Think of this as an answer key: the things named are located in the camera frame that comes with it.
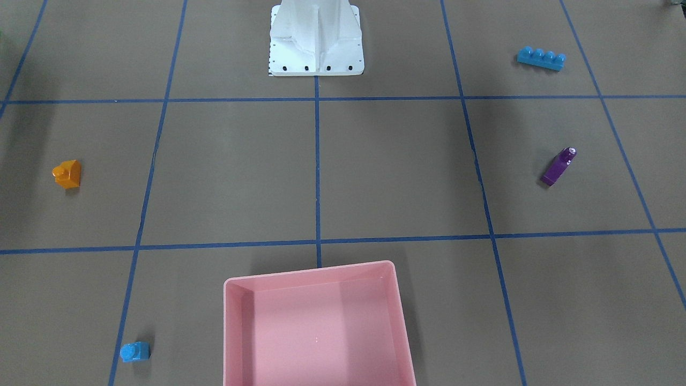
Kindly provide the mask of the purple toy block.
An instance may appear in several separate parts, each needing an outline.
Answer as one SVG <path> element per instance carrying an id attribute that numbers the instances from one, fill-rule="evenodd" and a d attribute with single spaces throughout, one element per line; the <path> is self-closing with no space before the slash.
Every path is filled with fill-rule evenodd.
<path id="1" fill-rule="evenodd" d="M 542 174 L 540 181 L 548 187 L 553 186 L 564 174 L 566 169 L 568 169 L 576 154 L 577 150 L 575 147 L 565 147 L 564 149 L 561 149 L 559 154 L 554 157 L 551 164 L 549 164 L 546 171 Z"/>

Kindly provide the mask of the small blue toy block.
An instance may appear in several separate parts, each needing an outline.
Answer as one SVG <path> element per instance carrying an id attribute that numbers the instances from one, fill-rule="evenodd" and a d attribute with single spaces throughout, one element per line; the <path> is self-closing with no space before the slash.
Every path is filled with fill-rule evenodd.
<path id="1" fill-rule="evenodd" d="M 149 361 L 151 350 L 148 342 L 138 340 L 130 344 L 123 344 L 118 354 L 122 362 L 142 362 Z"/>

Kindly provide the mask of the orange toy block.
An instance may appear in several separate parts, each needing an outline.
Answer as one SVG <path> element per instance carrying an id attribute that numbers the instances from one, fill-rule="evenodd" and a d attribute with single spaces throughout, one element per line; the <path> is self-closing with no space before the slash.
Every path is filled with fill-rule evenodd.
<path id="1" fill-rule="evenodd" d="M 63 161 L 52 170 L 56 184 L 70 190 L 79 188 L 81 178 L 81 163 L 78 160 Z"/>

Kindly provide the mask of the pink plastic box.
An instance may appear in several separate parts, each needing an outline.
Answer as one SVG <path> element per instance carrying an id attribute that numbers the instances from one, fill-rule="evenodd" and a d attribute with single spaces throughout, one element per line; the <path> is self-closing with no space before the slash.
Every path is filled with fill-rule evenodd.
<path id="1" fill-rule="evenodd" d="M 415 385 L 391 261 L 230 278 L 224 385 Z"/>

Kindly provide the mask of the long blue toy block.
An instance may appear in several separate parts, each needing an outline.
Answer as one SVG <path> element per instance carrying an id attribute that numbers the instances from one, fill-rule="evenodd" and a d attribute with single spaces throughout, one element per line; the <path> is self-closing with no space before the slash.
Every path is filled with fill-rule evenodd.
<path id="1" fill-rule="evenodd" d="M 535 66 L 536 68 L 550 69 L 559 72 L 565 66 L 566 55 L 525 46 L 518 52 L 517 62 Z"/>

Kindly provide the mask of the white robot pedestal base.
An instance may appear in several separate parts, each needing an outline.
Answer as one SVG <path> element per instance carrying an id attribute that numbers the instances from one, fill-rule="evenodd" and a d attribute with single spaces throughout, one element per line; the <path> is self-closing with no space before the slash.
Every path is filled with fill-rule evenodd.
<path id="1" fill-rule="evenodd" d="M 272 7 L 270 17 L 269 76 L 363 74 L 357 6 L 348 1 L 282 1 Z"/>

